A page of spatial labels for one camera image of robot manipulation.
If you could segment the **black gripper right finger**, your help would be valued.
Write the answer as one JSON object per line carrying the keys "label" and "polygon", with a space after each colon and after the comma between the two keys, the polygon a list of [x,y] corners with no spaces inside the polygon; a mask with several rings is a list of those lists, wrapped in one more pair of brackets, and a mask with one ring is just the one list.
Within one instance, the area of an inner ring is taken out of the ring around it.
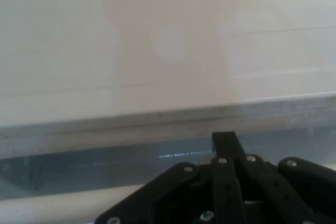
{"label": "black gripper right finger", "polygon": [[240,223],[335,223],[335,171],[288,157],[239,160]]}

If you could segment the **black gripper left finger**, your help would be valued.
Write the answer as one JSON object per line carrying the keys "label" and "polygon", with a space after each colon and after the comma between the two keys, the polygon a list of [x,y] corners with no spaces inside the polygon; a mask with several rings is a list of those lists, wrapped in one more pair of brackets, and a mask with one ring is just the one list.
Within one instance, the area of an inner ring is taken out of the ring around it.
{"label": "black gripper left finger", "polygon": [[212,134],[210,163],[178,163],[102,213],[95,223],[246,223],[235,162],[245,156],[235,132]]}

